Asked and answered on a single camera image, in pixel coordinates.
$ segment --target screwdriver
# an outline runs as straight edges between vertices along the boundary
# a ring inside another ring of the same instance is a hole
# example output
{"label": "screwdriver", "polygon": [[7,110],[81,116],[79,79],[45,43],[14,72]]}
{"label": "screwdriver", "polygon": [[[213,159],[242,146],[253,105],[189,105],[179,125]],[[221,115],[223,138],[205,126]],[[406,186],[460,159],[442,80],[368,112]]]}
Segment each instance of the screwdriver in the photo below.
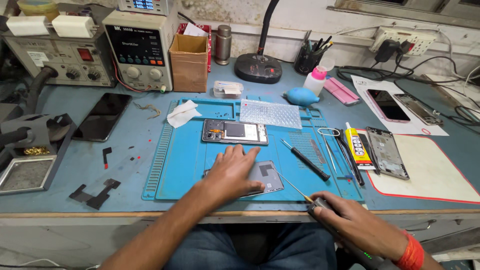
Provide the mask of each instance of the screwdriver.
{"label": "screwdriver", "polygon": [[310,197],[304,195],[299,189],[297,189],[292,183],[290,183],[289,180],[287,180],[283,175],[281,175],[277,170],[273,169],[280,175],[285,181],[287,181],[293,188],[295,188],[308,202],[311,204],[308,206],[308,214],[310,214],[318,223],[323,225],[323,227],[333,236],[334,239],[341,240],[343,247],[345,249],[348,249],[351,254],[353,254],[360,262],[360,264],[367,270],[378,270],[378,269],[383,269],[384,264],[388,265],[387,260],[383,259],[382,257],[379,256],[374,256],[374,255],[369,255],[363,250],[359,249],[355,244],[350,242],[349,240],[345,239],[341,234],[338,233],[338,231],[332,227],[330,224],[326,223],[325,221],[321,219],[317,219],[315,214],[313,213],[313,210],[315,207],[322,207],[325,209],[330,209],[335,214],[338,215],[338,213],[322,198],[318,197],[315,201],[310,199]]}
{"label": "screwdriver", "polygon": [[284,142],[286,145],[288,145],[288,147],[290,147],[290,151],[295,155],[297,156],[297,158],[299,158],[301,161],[305,162],[318,176],[320,176],[320,178],[323,180],[323,181],[327,181],[328,178],[330,178],[330,175],[326,174],[324,171],[322,171],[320,168],[318,168],[317,166],[315,166],[315,164],[313,164],[306,156],[304,156],[302,153],[300,153],[300,151],[298,151],[298,149],[296,149],[295,147],[292,147],[290,146],[286,141],[284,141],[282,138],[280,139],[282,140],[282,142]]}
{"label": "screwdriver", "polygon": [[285,181],[287,181],[293,188],[295,188],[300,194],[302,194],[302,196],[305,198],[305,200],[313,203],[313,200],[310,199],[310,197],[306,196],[305,194],[303,194],[299,189],[297,189],[292,183],[290,183],[289,180],[287,180],[285,177],[283,177],[283,175],[281,175],[277,170],[273,169],[274,171],[276,171],[278,173],[278,175],[280,175]]}

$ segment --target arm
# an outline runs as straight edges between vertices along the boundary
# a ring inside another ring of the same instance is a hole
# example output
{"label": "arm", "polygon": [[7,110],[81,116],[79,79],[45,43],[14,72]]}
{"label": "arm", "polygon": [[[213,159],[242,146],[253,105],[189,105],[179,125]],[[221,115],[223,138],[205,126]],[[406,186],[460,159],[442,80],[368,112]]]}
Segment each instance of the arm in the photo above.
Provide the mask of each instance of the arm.
{"label": "arm", "polygon": [[[405,252],[408,238],[397,227],[373,215],[358,202],[321,191],[310,196],[321,197],[337,212],[316,207],[315,215],[335,227],[338,232],[360,249],[370,254],[398,261]],[[430,254],[425,252],[421,270],[443,270]]]}
{"label": "arm", "polygon": [[207,177],[197,182],[152,226],[110,256],[101,270],[161,269],[190,229],[205,215],[249,191],[264,190],[259,181],[247,180],[248,172],[260,151],[228,146],[218,154]]}

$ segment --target metal tray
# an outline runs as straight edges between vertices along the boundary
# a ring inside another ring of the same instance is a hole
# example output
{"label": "metal tray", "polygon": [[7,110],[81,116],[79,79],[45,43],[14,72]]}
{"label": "metal tray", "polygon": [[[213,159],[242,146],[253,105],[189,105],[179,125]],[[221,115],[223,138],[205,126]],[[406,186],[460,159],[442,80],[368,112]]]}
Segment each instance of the metal tray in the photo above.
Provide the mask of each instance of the metal tray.
{"label": "metal tray", "polygon": [[47,190],[56,159],[57,155],[12,159],[0,178],[0,195]]}

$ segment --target drawer handle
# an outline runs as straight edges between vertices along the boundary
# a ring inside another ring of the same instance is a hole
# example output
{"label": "drawer handle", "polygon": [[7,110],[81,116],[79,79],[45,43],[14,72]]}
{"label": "drawer handle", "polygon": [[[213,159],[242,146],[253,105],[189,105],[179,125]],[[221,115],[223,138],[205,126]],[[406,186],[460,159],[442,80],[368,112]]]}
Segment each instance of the drawer handle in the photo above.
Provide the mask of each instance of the drawer handle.
{"label": "drawer handle", "polygon": [[435,223],[435,222],[437,222],[437,220],[429,220],[429,221],[428,221],[428,226],[425,227],[425,228],[405,230],[405,231],[407,231],[407,232],[425,231],[425,230],[428,230],[428,229],[430,228],[430,226],[431,226],[433,223]]}

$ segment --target red wire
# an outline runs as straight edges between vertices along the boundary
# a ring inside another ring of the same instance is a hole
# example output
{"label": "red wire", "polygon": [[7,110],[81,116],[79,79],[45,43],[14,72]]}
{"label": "red wire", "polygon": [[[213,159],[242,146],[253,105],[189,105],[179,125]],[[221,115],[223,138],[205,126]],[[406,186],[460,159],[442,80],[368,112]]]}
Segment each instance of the red wire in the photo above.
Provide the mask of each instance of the red wire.
{"label": "red wire", "polygon": [[130,86],[124,84],[120,79],[119,79],[119,76],[118,76],[118,73],[117,73],[117,65],[115,64],[115,59],[112,58],[112,62],[113,62],[113,66],[115,67],[115,77],[117,78],[118,82],[121,83],[123,86],[125,86],[127,89],[130,89],[132,91],[135,91],[135,92],[138,92],[138,93],[143,93],[144,91],[138,91],[138,90],[135,90],[133,88],[131,88]]}

